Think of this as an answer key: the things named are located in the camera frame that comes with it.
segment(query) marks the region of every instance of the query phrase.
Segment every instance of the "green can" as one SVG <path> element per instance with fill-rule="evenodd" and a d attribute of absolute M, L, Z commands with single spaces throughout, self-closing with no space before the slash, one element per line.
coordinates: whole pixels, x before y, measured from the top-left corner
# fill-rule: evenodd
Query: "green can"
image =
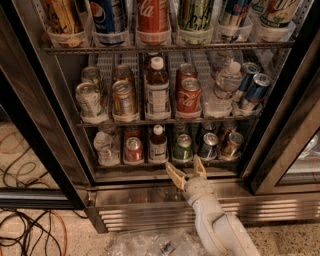
<path fill-rule="evenodd" d="M 180 0 L 178 25 L 187 31 L 206 31 L 209 29 L 213 0 Z"/>
<path fill-rule="evenodd" d="M 187 161 L 192 158 L 191 144 L 192 140 L 189 135 L 179 135 L 173 149 L 173 157 L 179 161 Z"/>

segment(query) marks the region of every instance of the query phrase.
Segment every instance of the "bottle label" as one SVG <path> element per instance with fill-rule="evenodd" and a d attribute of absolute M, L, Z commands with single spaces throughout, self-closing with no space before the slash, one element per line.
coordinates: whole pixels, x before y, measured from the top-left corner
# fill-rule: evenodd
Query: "bottle label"
<path fill-rule="evenodd" d="M 152 160 L 163 161 L 167 158 L 167 142 L 162 144 L 153 144 L 150 142 L 149 157 Z"/>

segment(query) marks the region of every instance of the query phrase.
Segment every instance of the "drink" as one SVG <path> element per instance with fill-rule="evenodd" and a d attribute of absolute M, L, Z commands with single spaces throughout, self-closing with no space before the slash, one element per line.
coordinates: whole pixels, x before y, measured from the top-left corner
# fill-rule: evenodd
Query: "drink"
<path fill-rule="evenodd" d="M 98 162 L 103 166 L 112 166 L 120 163 L 119 150 L 116 150 L 110 135 L 99 131 L 93 141 L 98 154 Z"/>
<path fill-rule="evenodd" d="M 181 83 L 186 78 L 198 78 L 198 71 L 190 63 L 183 63 L 176 71 L 175 97 L 178 100 L 178 92 L 181 89 Z"/>
<path fill-rule="evenodd" d="M 104 92 L 103 80 L 100 76 L 100 70 L 95 66 L 89 66 L 81 71 L 81 81 L 82 82 L 92 82 L 97 86 L 101 93 Z"/>
<path fill-rule="evenodd" d="M 254 110 L 263 101 L 270 85 L 271 78 L 269 76 L 263 73 L 255 74 L 253 84 L 240 102 L 240 109 Z"/>
<path fill-rule="evenodd" d="M 148 88 L 147 113 L 154 119 L 169 113 L 169 75 L 163 68 L 161 57 L 151 59 L 151 69 L 147 74 L 146 87 Z"/>
<path fill-rule="evenodd" d="M 179 162 L 190 160 L 190 158 L 192 158 L 191 144 L 192 140 L 189 135 L 179 135 L 174 145 L 173 157 Z"/>
<path fill-rule="evenodd" d="M 159 124 L 152 129 L 149 143 L 149 160 L 163 163 L 167 159 L 167 137 Z"/>
<path fill-rule="evenodd" d="M 139 138 L 131 137 L 125 142 L 124 158 L 131 163 L 143 160 L 143 147 Z"/>
<path fill-rule="evenodd" d="M 261 14 L 268 0 L 252 0 L 250 7 L 256 13 Z"/>
<path fill-rule="evenodd" d="M 145 44 L 158 45 L 163 43 L 160 36 L 156 34 L 167 31 L 169 29 L 169 13 L 168 0 L 137 0 L 138 6 L 138 31 L 140 39 Z"/>
<path fill-rule="evenodd" d="M 208 104 L 208 112 L 216 118 L 227 117 L 232 110 L 232 99 L 242 79 L 240 64 L 231 62 L 216 76 L 213 93 Z"/>
<path fill-rule="evenodd" d="M 76 100 L 81 108 L 82 117 L 94 118 L 105 114 L 105 107 L 102 105 L 100 91 L 91 82 L 84 82 L 77 86 Z"/>
<path fill-rule="evenodd" d="M 127 29 L 128 17 L 125 0 L 89 0 L 89 2 L 95 28 L 98 33 L 116 34 L 124 32 Z M 121 44 L 123 41 L 114 43 L 100 41 L 100 43 L 114 45 Z"/>
<path fill-rule="evenodd" d="M 177 111 L 195 113 L 200 103 L 200 82 L 195 78 L 186 78 L 182 81 L 177 97 Z"/>
<path fill-rule="evenodd" d="M 213 122 L 202 122 L 198 126 L 197 134 L 195 137 L 195 141 L 197 145 L 200 145 L 200 141 L 203 139 L 203 136 L 206 133 L 215 133 L 216 126 Z"/>
<path fill-rule="evenodd" d="M 115 82 L 112 91 L 114 115 L 128 116 L 137 112 L 135 94 L 129 82 L 123 80 Z"/>
<path fill-rule="evenodd" d="M 269 0 L 260 20 L 263 25 L 268 27 L 287 27 L 298 9 L 299 3 L 299 0 Z"/>
<path fill-rule="evenodd" d="M 251 0 L 224 0 L 219 22 L 222 26 L 230 27 L 230 31 L 224 30 L 222 32 L 222 40 L 233 42 L 238 39 L 238 36 L 234 36 L 234 33 L 237 28 L 243 26 L 250 3 Z"/>
<path fill-rule="evenodd" d="M 178 7 L 178 25 L 181 30 L 207 31 L 210 27 L 213 0 L 180 0 Z M 205 39 L 185 39 L 191 44 L 200 44 Z"/>
<path fill-rule="evenodd" d="M 220 148 L 221 156 L 226 160 L 233 160 L 239 157 L 239 149 L 244 141 L 243 136 L 238 132 L 231 132 L 222 142 Z"/>
<path fill-rule="evenodd" d="M 197 155 L 205 161 L 212 160 L 216 157 L 216 148 L 218 145 L 218 137 L 214 133 L 206 133 L 200 140 Z"/>
<path fill-rule="evenodd" d="M 251 84 L 253 76 L 260 72 L 260 67 L 257 64 L 252 62 L 243 63 L 241 69 L 242 69 L 243 79 L 233 98 L 235 102 L 241 101 L 241 99 L 243 98 L 243 95 L 248 90 Z"/>
<path fill-rule="evenodd" d="M 77 34 L 83 31 L 77 8 L 73 0 L 45 0 L 47 15 L 52 32 L 60 35 Z M 77 47 L 81 44 L 79 38 L 72 38 L 62 47 Z"/>
<path fill-rule="evenodd" d="M 237 122 L 234 120 L 222 122 L 217 134 L 219 138 L 219 144 L 221 145 L 222 142 L 224 142 L 225 139 L 228 137 L 228 135 L 232 132 L 235 132 L 237 128 L 238 128 Z"/>

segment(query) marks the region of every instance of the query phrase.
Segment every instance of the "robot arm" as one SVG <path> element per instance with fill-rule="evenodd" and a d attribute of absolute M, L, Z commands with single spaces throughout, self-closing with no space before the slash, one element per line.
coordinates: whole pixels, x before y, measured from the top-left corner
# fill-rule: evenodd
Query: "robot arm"
<path fill-rule="evenodd" d="M 210 255 L 224 255 L 227 251 L 235 256 L 260 255 L 240 220 L 222 209 L 198 156 L 194 157 L 194 176 L 188 181 L 170 163 L 166 163 L 166 170 L 195 211 L 198 235 Z"/>

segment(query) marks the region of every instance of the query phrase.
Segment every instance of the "can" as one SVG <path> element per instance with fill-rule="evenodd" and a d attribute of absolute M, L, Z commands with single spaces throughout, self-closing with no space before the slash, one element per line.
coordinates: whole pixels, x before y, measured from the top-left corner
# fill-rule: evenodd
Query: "can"
<path fill-rule="evenodd" d="M 92 82 L 97 86 L 101 93 L 104 92 L 103 81 L 101 79 L 100 70 L 95 66 L 88 66 L 81 71 L 82 82 Z"/>
<path fill-rule="evenodd" d="M 89 0 L 89 2 L 95 28 L 98 33 L 116 34 L 124 32 L 127 29 L 128 14 L 126 0 Z"/>
<path fill-rule="evenodd" d="M 115 67 L 113 70 L 113 75 L 112 75 L 113 82 L 117 81 L 127 81 L 131 83 L 132 88 L 134 89 L 133 92 L 135 93 L 135 79 L 134 79 L 134 74 L 132 72 L 132 69 L 126 65 L 118 65 Z"/>
<path fill-rule="evenodd" d="M 268 75 L 264 73 L 255 74 L 253 76 L 253 84 L 240 102 L 240 109 L 254 110 L 263 101 L 270 85 L 271 78 Z"/>
<path fill-rule="evenodd" d="M 84 82 L 77 86 L 76 100 L 83 117 L 97 117 L 105 111 L 100 91 L 92 82 Z"/>
<path fill-rule="evenodd" d="M 198 126 L 198 130 L 195 137 L 196 144 L 197 145 L 200 144 L 200 141 L 203 139 L 203 136 L 206 133 L 215 133 L 215 132 L 216 132 L 216 126 L 213 122 L 210 122 L 210 121 L 201 122 Z"/>
<path fill-rule="evenodd" d="M 249 11 L 250 2 L 251 0 L 225 0 L 219 16 L 220 25 L 242 27 Z M 234 32 L 222 34 L 221 39 L 227 42 L 236 41 L 238 36 L 234 36 Z"/>
<path fill-rule="evenodd" d="M 138 162 L 143 160 L 143 147 L 139 138 L 131 137 L 126 140 L 124 155 L 128 162 Z"/>
<path fill-rule="evenodd" d="M 53 33 L 70 35 L 84 30 L 73 0 L 45 0 L 45 2 Z M 76 37 L 72 42 L 59 43 L 62 47 L 78 47 L 80 44 L 81 40 Z"/>
<path fill-rule="evenodd" d="M 196 78 L 186 78 L 178 91 L 177 111 L 195 113 L 200 102 L 200 82 Z"/>
<path fill-rule="evenodd" d="M 264 10 L 264 7 L 266 6 L 268 0 L 252 0 L 250 7 L 252 10 L 254 10 L 256 13 L 261 14 Z"/>
<path fill-rule="evenodd" d="M 173 157 L 180 161 L 192 158 L 191 144 L 192 140 L 189 135 L 179 135 L 174 145 Z"/>
<path fill-rule="evenodd" d="M 127 116 L 136 113 L 136 101 L 132 85 L 127 81 L 115 82 L 112 86 L 113 113 Z"/>
<path fill-rule="evenodd" d="M 181 30 L 206 31 L 209 29 L 213 0 L 180 0 L 178 25 Z"/>
<path fill-rule="evenodd" d="M 140 138 L 141 136 L 141 129 L 138 125 L 126 126 L 124 128 L 124 138 L 127 140 L 131 137 Z"/>
<path fill-rule="evenodd" d="M 169 4 L 168 0 L 137 0 L 138 31 L 143 33 L 160 33 L 168 31 Z M 162 40 L 150 40 L 141 36 L 141 41 L 150 45 L 161 44 Z"/>
<path fill-rule="evenodd" d="M 176 100 L 178 99 L 178 92 L 181 89 L 181 83 L 186 78 L 198 78 L 198 71 L 191 63 L 182 63 L 176 71 Z"/>
<path fill-rule="evenodd" d="M 232 132 L 235 132 L 238 128 L 237 122 L 235 120 L 223 121 L 220 124 L 219 131 L 217 136 L 219 138 L 219 144 L 221 145 L 223 141 L 228 137 Z"/>
<path fill-rule="evenodd" d="M 197 151 L 199 157 L 204 159 L 214 158 L 217 154 L 216 149 L 219 139 L 214 133 L 206 133 L 203 139 L 200 140 L 200 145 Z"/>
<path fill-rule="evenodd" d="M 256 63 L 245 62 L 242 64 L 241 71 L 243 79 L 233 98 L 233 100 L 237 103 L 241 101 L 243 95 L 248 90 L 252 82 L 253 76 L 260 72 L 260 67 Z"/>
<path fill-rule="evenodd" d="M 241 133 L 231 132 L 226 140 L 222 142 L 220 154 L 227 160 L 239 157 L 239 149 L 243 144 L 244 138 Z"/>
<path fill-rule="evenodd" d="M 269 0 L 260 20 L 263 25 L 273 28 L 287 27 L 298 9 L 299 0 Z"/>

